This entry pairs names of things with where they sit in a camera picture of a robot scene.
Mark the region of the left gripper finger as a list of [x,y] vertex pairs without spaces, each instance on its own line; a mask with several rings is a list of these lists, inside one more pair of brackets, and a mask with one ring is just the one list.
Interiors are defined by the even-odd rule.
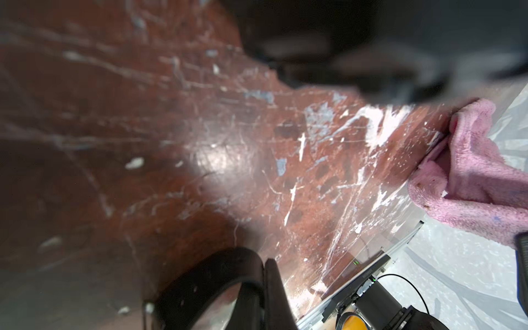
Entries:
[[298,330],[283,286],[279,267],[269,258],[264,268],[264,329]]

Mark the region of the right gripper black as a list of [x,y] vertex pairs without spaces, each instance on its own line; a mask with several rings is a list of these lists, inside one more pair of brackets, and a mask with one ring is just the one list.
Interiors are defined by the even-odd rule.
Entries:
[[245,53],[292,87],[377,103],[463,96],[527,75],[526,1],[224,1]]

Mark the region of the pink fluffy cloth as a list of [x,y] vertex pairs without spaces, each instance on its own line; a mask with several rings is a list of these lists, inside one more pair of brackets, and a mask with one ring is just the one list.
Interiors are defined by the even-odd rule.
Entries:
[[487,136],[495,109],[479,99],[456,112],[449,136],[410,177],[408,193],[429,217],[514,248],[527,232],[527,174],[507,165]]

